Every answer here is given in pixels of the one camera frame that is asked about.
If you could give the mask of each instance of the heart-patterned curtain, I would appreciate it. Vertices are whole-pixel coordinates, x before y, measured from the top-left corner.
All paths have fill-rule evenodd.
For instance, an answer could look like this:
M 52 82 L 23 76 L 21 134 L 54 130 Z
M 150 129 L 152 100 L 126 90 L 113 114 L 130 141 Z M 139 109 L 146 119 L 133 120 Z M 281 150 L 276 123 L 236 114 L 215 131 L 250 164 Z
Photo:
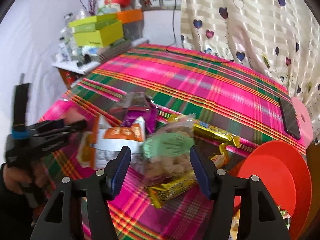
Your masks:
M 320 27 L 304 0 L 182 0 L 181 40 L 284 85 L 320 141 Z

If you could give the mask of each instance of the black phone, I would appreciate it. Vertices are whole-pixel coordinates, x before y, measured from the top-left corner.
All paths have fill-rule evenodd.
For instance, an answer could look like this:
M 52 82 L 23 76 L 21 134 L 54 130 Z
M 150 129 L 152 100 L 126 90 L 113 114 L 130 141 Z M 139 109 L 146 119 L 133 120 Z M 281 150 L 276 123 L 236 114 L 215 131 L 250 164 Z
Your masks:
M 287 99 L 279 97 L 279 103 L 282 113 L 282 119 L 284 124 L 284 130 L 292 135 L 293 138 L 300 140 L 299 125 L 296 117 L 296 111 L 293 104 Z

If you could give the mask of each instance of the metal screw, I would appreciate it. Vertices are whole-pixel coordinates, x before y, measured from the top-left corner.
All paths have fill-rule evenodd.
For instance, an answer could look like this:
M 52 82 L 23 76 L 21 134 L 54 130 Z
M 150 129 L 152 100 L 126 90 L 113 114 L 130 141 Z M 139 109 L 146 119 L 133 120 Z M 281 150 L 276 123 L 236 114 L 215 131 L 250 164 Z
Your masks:
M 69 177 L 64 177 L 63 179 L 62 179 L 62 182 L 63 183 L 68 183 L 70 181 L 70 178 Z
M 218 170 L 217 170 L 217 174 L 223 176 L 223 175 L 226 174 L 226 171 L 223 170 L 223 169 L 218 169 Z
M 257 182 L 257 181 L 260 180 L 260 178 L 259 178 L 257 175 L 252 175 L 252 176 L 251 176 L 251 179 L 252 179 L 253 181 L 255 181 L 255 182 Z
M 104 170 L 97 170 L 96 175 L 97 176 L 102 176 L 104 174 Z

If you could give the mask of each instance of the white tabletop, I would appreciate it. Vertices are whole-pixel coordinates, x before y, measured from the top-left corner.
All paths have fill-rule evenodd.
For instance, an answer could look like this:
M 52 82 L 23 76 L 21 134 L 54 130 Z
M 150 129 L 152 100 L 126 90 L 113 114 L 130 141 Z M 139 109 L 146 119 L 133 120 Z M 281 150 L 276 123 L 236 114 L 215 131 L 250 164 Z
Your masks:
M 96 67 L 100 65 L 99 62 L 92 61 L 89 64 L 82 65 L 81 67 L 77 67 L 77 62 L 76 60 L 71 61 L 71 62 L 54 62 L 52 65 L 61 68 L 64 70 L 68 70 L 74 73 L 78 73 L 81 75 L 86 75 Z

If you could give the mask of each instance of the pink object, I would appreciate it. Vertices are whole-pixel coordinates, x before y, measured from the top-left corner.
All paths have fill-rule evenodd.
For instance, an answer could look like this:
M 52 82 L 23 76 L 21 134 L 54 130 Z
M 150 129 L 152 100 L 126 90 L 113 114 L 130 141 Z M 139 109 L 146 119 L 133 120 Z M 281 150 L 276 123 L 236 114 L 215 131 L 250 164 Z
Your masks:
M 303 137 L 304 146 L 308 148 L 313 140 L 312 123 L 310 120 L 309 113 L 304 104 L 297 97 L 291 98 L 293 107 L 296 110 L 297 117 L 300 124 L 300 133 Z

